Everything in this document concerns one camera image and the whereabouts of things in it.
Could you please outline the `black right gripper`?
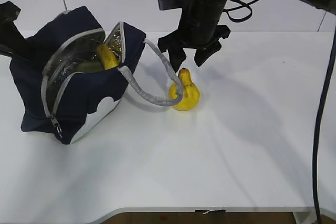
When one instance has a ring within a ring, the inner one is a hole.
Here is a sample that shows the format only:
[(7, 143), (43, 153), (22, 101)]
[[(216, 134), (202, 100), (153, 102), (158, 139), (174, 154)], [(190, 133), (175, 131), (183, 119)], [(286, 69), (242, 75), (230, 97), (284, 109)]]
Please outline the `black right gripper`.
[(197, 49), (194, 61), (198, 67), (213, 54), (220, 51), (220, 39), (226, 39), (230, 35), (227, 25), (219, 25), (223, 6), (202, 7), (190, 11), (187, 7), (182, 8), (180, 23), (177, 30), (161, 37), (158, 47), (161, 52), (169, 53), (169, 61), (177, 72), (186, 59), (183, 48)]

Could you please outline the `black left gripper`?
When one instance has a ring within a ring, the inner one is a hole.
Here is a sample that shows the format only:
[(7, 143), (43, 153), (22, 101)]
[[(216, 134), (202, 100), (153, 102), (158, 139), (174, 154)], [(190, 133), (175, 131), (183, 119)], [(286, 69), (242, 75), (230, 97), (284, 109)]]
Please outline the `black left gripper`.
[(34, 48), (14, 24), (20, 12), (21, 9), (11, 1), (1, 3), (1, 55), (34, 64)]

